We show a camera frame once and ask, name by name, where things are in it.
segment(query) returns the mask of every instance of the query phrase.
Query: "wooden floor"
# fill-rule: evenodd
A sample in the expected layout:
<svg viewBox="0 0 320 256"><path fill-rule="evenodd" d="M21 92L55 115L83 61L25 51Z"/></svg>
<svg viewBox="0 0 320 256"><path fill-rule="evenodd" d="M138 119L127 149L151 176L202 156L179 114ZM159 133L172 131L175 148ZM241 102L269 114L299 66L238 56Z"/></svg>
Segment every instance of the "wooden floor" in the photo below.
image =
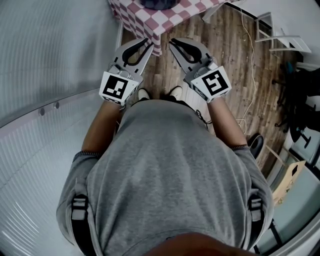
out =
<svg viewBox="0 0 320 256"><path fill-rule="evenodd" d="M243 23L253 41L253 76L256 84L254 101L244 117L245 135L249 139L255 133L261 133L265 143L278 152L286 134L283 133L283 128L275 127L275 123L282 119L283 113L277 106L280 85L272 85L271 81L279 78L280 64L286 61L295 64L296 54L293 51L270 54L270 42L254 42L256 38L254 20L244 15ZM160 57L152 55L143 72L144 81L140 87L146 88L154 99L158 99L160 93L168 93L175 86L182 86L182 100L193 109L200 110L204 119L209 121L210 116L205 101L183 82L184 73L169 50L169 41L172 38L190 38L203 43L217 59L218 65L224 66L232 85L232 90L225 99L234 117L241 119L255 91L251 73L252 48L249 37L242 27L241 13L224 5L211 17L210 24L204 23L201 15L196 15L173 27L170 32L161 35L162 55ZM123 31L123 44L133 39L131 32ZM130 103L137 100L136 93ZM241 127L245 131L244 121ZM257 162L265 176L271 171L274 161L267 150L261 152Z"/></svg>

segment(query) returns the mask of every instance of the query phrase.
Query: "white sneaker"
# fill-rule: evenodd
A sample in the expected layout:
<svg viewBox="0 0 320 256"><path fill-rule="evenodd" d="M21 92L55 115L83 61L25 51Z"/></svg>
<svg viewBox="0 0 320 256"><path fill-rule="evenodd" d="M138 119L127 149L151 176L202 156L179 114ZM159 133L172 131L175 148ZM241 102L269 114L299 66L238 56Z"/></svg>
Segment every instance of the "white sneaker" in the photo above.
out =
<svg viewBox="0 0 320 256"><path fill-rule="evenodd" d="M143 99L143 98L147 98L148 100L150 100L150 96L149 96L149 93L147 92L147 90L141 88L141 89L139 89L139 91L138 91L138 99L139 99L139 101L140 101L140 100Z"/></svg>
<svg viewBox="0 0 320 256"><path fill-rule="evenodd" d="M177 86L173 88L169 95L175 97L175 99L179 101L182 95L182 87Z"/></svg>

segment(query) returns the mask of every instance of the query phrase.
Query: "checkered tablecloth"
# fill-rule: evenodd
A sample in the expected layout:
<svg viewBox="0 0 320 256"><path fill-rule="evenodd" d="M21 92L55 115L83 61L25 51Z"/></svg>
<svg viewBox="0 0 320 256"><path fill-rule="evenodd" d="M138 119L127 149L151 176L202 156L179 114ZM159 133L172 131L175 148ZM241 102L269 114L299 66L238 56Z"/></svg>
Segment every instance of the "checkered tablecloth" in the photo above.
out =
<svg viewBox="0 0 320 256"><path fill-rule="evenodd" d="M134 33L136 38L148 38L154 43L153 54L161 51L161 34L193 15L224 2L236 0L181 0L175 7L166 10L153 10L144 7L140 0L109 0L112 11L125 29Z"/></svg>

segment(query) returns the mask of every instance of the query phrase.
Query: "gray t-shirt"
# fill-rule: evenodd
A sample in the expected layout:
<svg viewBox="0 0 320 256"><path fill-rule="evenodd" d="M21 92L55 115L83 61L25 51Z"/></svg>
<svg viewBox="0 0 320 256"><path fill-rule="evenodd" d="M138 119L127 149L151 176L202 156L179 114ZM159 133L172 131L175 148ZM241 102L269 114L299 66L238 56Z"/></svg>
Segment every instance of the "gray t-shirt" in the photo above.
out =
<svg viewBox="0 0 320 256"><path fill-rule="evenodd" d="M169 101L135 104L99 160L82 155L73 162L57 210L67 238L65 202L79 177L105 255L140 256L189 232L246 247L253 191L263 200L263 231L273 215L271 190L250 151L231 150L194 111Z"/></svg>

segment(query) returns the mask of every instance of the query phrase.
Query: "chair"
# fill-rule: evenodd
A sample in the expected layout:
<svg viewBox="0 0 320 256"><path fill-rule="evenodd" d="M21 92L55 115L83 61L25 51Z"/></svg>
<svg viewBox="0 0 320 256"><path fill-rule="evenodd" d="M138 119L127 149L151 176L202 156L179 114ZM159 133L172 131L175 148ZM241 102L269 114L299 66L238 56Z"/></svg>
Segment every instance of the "chair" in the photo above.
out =
<svg viewBox="0 0 320 256"><path fill-rule="evenodd" d="M277 177L270 185L274 205L281 205L286 194L291 189L292 185L298 178L300 172L304 168L306 161L299 161L294 155L292 155L287 149L283 147L282 149L284 149L289 154L289 156L295 160L295 162L288 164L284 162L284 160L282 160L281 157L276 152L274 152L268 145L265 145L265 147L284 166L284 168L281 168Z"/></svg>
<svg viewBox="0 0 320 256"><path fill-rule="evenodd" d="M266 32L260 29L259 21L268 20L266 23L269 23L271 26L271 35L268 35ZM256 39L255 42L263 42L271 40L270 52L275 51L299 51L305 53L311 53L311 50L302 40L299 35L287 35L287 28L285 25L279 25L279 20L275 18L271 12L264 13L257 17L256 22ZM283 48L275 48L274 39L278 39L281 43L285 45Z"/></svg>

